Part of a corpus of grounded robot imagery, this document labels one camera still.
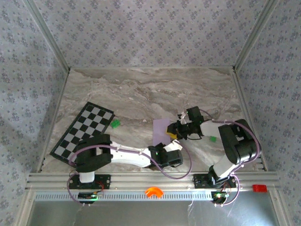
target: marble tabletop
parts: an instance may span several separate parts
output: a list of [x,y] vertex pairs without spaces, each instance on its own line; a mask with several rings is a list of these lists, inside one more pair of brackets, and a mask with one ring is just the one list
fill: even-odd
[[[73,168],[49,153],[86,102],[115,112],[121,125],[108,127],[111,140],[134,147],[152,145],[154,119],[177,120],[177,114],[199,106],[215,119],[242,118],[239,100],[231,76],[208,68],[190,69],[89,69],[71,70],[59,106],[53,133],[43,162],[43,172],[70,172]],[[193,158],[193,171],[207,171],[224,155],[222,142],[182,141]],[[187,171],[184,163],[166,171]],[[255,170],[250,165],[245,170]],[[127,164],[109,164],[99,172],[151,171]]]

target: orange clip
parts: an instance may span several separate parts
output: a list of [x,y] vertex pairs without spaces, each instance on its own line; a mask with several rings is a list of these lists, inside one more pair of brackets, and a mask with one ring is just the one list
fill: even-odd
[[153,194],[156,195],[158,198],[161,198],[164,194],[163,191],[158,187],[150,187],[145,191],[145,194],[150,198]]

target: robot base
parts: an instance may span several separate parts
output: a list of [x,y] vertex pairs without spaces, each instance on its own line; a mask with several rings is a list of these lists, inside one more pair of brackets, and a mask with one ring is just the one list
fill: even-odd
[[81,183],[78,174],[74,175],[71,178],[71,180],[72,183],[69,184],[70,189],[95,190],[95,189],[102,189],[102,185],[104,189],[109,189],[111,183],[111,175],[96,174],[94,181],[91,183]]
[[221,183],[212,186],[210,184],[208,174],[193,174],[194,188],[220,188],[226,182],[229,184],[230,188],[236,188],[234,177],[229,177],[229,179],[223,180]]

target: black and white checkered board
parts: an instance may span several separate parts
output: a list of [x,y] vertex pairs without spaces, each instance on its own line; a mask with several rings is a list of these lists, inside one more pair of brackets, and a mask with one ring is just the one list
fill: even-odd
[[50,155],[68,163],[76,144],[83,139],[103,134],[113,118],[113,111],[87,102]]

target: green cube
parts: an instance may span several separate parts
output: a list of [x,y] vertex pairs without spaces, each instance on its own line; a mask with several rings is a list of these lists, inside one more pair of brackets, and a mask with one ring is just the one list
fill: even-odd
[[120,121],[118,119],[114,120],[112,123],[111,123],[111,126],[112,128],[117,128],[118,126],[120,126]]
[[210,137],[210,140],[215,143],[216,142],[216,137]]

